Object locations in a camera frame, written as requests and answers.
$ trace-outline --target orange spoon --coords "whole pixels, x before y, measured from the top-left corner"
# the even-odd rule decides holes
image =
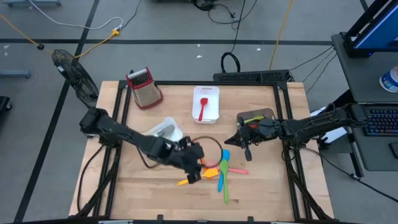
[[[210,177],[215,177],[217,175],[218,175],[218,169],[208,169],[203,173],[202,177],[210,178]],[[187,179],[181,180],[180,182],[177,183],[177,186],[181,186],[187,183],[188,183]]]

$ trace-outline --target red grater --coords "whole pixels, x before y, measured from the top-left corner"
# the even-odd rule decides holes
[[[136,104],[140,109],[149,109],[163,100],[162,92],[155,86],[148,67],[126,75],[126,78],[134,93]]]

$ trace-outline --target white container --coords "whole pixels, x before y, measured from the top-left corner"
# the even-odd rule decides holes
[[[200,100],[208,98],[207,104],[203,109],[202,120],[199,121],[201,110]],[[220,89],[216,86],[196,86],[193,90],[192,117],[199,124],[214,124],[219,115]]]
[[[181,140],[183,133],[180,129],[180,127],[176,124],[173,118],[171,117],[166,117],[162,123],[158,124],[156,127],[152,128],[151,130],[147,131],[146,133],[143,133],[143,135],[152,135],[152,136],[157,136],[157,133],[167,126],[172,125],[174,126],[174,130],[172,134],[168,134],[164,138],[167,138],[170,141],[179,141]]]

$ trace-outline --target wooden tabletop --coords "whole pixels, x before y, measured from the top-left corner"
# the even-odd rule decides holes
[[[103,82],[98,108],[106,109],[112,116],[118,82]],[[223,193],[217,192],[218,177],[203,179],[192,185],[176,186],[186,178],[182,170],[170,166],[147,169],[136,148],[123,143],[118,179],[114,194],[111,218],[114,219],[156,219],[163,214],[166,220],[247,220],[253,216],[256,221],[294,221],[292,202],[285,163],[281,158],[282,142],[262,142],[250,146],[253,160],[246,162],[243,150],[236,146],[223,144],[236,132],[236,115],[239,112],[271,108],[276,115],[275,98],[272,87],[268,86],[219,86],[220,118],[216,124],[196,124],[192,118],[193,88],[191,85],[160,85],[164,101],[149,110],[140,110],[131,98],[126,124],[136,131],[146,132],[161,123],[165,117],[173,117],[184,135],[191,138],[212,136],[222,146],[229,149],[229,166],[246,169],[249,175],[228,173],[229,205],[224,204]],[[295,119],[310,115],[302,83],[288,83],[289,96]],[[124,104],[124,91],[119,116]],[[280,98],[287,117],[283,94]],[[214,156],[219,150],[208,142],[203,143],[205,154]],[[89,139],[81,170],[88,159],[100,147],[98,139]],[[317,149],[315,142],[307,147]],[[307,189],[317,203],[329,216],[333,216],[328,189],[321,160],[318,155],[301,150]],[[98,186],[104,150],[91,162],[83,181],[82,205],[90,199]],[[76,195],[70,214],[76,214]],[[298,192],[300,214],[304,217],[302,199]],[[108,191],[102,200],[102,214]]]

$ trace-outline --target colorful spoon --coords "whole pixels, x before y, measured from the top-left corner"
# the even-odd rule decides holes
[[[234,169],[234,168],[228,168],[228,172],[234,172],[234,173],[237,173],[237,174],[246,174],[246,175],[249,174],[249,171],[247,171],[247,170]]]
[[[210,178],[210,177],[214,177],[214,176],[217,176],[217,175],[218,175],[218,170],[217,169],[208,169],[208,170],[206,170],[203,173],[202,177]],[[177,186],[181,186],[181,185],[184,185],[184,184],[187,184],[187,183],[188,183],[187,179],[181,180],[180,182],[177,183]]]
[[[229,161],[229,157],[231,155],[229,154],[229,151],[227,149],[223,149],[223,159],[226,161]],[[221,189],[223,188],[223,181],[224,181],[224,177],[223,177],[223,173],[220,174],[220,179],[218,179],[218,188],[217,191],[221,192]]]
[[[199,121],[201,121],[201,119],[203,118],[203,109],[205,108],[207,101],[208,101],[208,98],[200,99],[201,110],[200,110],[200,114],[199,114]]]
[[[244,120],[243,122],[246,124],[246,123],[248,123],[250,121],[261,120],[261,119],[264,119],[264,116],[255,116],[255,117],[253,117],[251,119]]]
[[[224,159],[221,161],[220,171],[223,174],[223,178],[224,178],[224,203],[227,205],[227,204],[229,204],[228,183],[226,181],[226,173],[228,172],[228,161],[226,161]]]

